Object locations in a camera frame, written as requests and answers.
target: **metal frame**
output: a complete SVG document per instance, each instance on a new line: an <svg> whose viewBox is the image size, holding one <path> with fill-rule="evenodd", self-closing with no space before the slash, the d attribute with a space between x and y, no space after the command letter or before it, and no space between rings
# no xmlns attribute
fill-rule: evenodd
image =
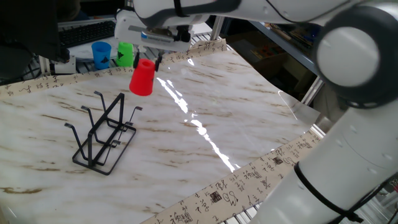
<svg viewBox="0 0 398 224"><path fill-rule="evenodd" d="M79 147L79 149L73 155L72 161L74 163L76 163L76 164L79 164L79 165L83 166L83 167L86 167L86 168L89 168L89 169L91 169L93 171L99 172L100 174L110 175L110 173L112 173L112 171L115 168L116 164L120 160L120 157L123 155L124 151L126 150L126 148L128 147L128 145L130 144L131 140L133 139L134 135L137 132L137 129L132 127L131 119L132 119L132 116L134 115L134 112L136 110L142 110L142 108L138 107L138 106L135 107L134 111L132 112L130 120L125 122L125 123L123 123L124 94L120 93L118 95L118 97L116 97L116 99L109 106L109 108L106 109L104 98L103 98L102 94L100 92L97 92L97 91L95 91L94 93L101 97L101 101L102 101L102 104L103 104L103 107L104 107L104 113L100 117L100 119L96 123L94 123L90 109L85 107L85 106L81 107L83 110L87 110L87 112L88 112L88 114L90 116L90 121L91 121L91 125L92 125L92 129L88 132L87 139L84 141L84 143L80 144L79 137L78 137L76 129L75 129L75 127L73 125L65 123L65 126L72 129L73 134L75 135L75 138L76 138L76 142L77 142L78 147ZM111 118L108 118L108 115L113 110L113 108L116 106L116 104L119 103L119 102L120 102L119 121L115 121L115 120L113 120ZM97 134L96 134L98 128L104 123L104 121L107 122L107 124L108 124L108 126L110 128L114 129L114 131L109 136L109 138L106 140L106 142L100 141L98 139L98 137L97 137ZM115 148L117 145L119 145L121 143L119 141L120 137L121 137L122 133L126 132L127 130L131 130L132 131L132 135L131 135L129 141L127 142L126 146L124 147L124 149L121 151L119 157L116 159L116 162L112 165L112 168L109 171L107 171L107 172L105 172L105 171L103 171L101 169L98 169L96 167L96 165L98 165L98 166L104 166L105 165L106 160L108 159L108 156L109 156L109 153L110 153L111 149ZM119 131L120 131L120 135L119 135L118 140L114 140L113 138L115 137L115 135ZM93 136L95 137L96 142L98 142L98 143L103 145L102 148L97 153L97 155L94 156L94 158L93 158ZM87 156L85 155L85 153L83 151L83 148L86 145L87 145L87 148L88 148L87 149L88 150ZM107 153L107 155L105 157L104 162L99 162L99 159L101 158L101 156L103 155L103 153L105 152L106 149L108 149L108 153ZM82 158L87 161L87 164L82 163L78 159L76 159L76 157L77 157L77 155L79 155L79 153L81 154Z"/></svg>
<svg viewBox="0 0 398 224"><path fill-rule="evenodd" d="M300 62L304 67L309 69L314 74L318 75L318 71L314 66L314 62L306 55L304 55L298 48L296 48L287 40L283 39L281 36L276 34L274 31L271 30L271 28L265 27L265 23L255 22L255 21L250 21L250 23L254 25L263 34L265 34L268 38L274 41L277 45L282 47L288 54L290 54L294 59ZM322 86L323 86L322 80L320 80L319 77L317 77L317 79L314 81L310 89L307 91L307 94L305 94L301 102L305 105L309 105L316 97Z"/></svg>
<svg viewBox="0 0 398 224"><path fill-rule="evenodd" d="M216 16L216 21L214 21L213 31L211 31L210 40L217 40L220 35L221 28L223 27L225 17Z"/></svg>
<svg viewBox="0 0 398 224"><path fill-rule="evenodd" d="M304 98L301 100L301 102L305 105L311 104L313 99L316 97L318 92L323 87L323 84L325 84L325 83L319 77L317 77L315 79L314 83L312 83L312 86L310 87L310 89L305 94Z"/></svg>

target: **blue cup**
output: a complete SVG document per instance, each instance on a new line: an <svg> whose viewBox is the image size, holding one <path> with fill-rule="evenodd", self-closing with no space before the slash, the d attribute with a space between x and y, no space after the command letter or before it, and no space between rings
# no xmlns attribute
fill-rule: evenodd
<svg viewBox="0 0 398 224"><path fill-rule="evenodd" d="M98 70L109 68L112 46L105 42L95 42L91 48L93 49L95 67Z"/></svg>

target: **white marble surface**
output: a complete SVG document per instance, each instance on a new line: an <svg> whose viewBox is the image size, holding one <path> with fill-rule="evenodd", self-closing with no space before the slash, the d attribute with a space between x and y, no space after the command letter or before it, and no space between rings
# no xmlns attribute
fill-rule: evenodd
<svg viewBox="0 0 398 224"><path fill-rule="evenodd" d="M318 116L235 52L161 67L148 97L130 93L129 82L128 74L96 78L0 101L0 204L27 223L140 223L293 140ZM99 118L95 90L107 106L126 94L124 121L143 107L109 176L72 162L77 145L63 126L85 139L90 122L80 106Z"/></svg>

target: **green cup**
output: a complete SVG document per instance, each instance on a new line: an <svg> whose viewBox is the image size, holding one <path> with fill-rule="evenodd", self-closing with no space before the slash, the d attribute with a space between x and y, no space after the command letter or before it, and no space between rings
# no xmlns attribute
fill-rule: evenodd
<svg viewBox="0 0 398 224"><path fill-rule="evenodd" d="M133 62L132 44L120 42L116 63L120 67L131 67Z"/></svg>

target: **computer monitor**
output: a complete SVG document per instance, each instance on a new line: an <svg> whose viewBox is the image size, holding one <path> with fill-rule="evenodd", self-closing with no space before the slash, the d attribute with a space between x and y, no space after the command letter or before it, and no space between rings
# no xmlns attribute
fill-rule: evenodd
<svg viewBox="0 0 398 224"><path fill-rule="evenodd" d="M0 78L21 77L32 53L69 60L60 48L56 0L0 1Z"/></svg>

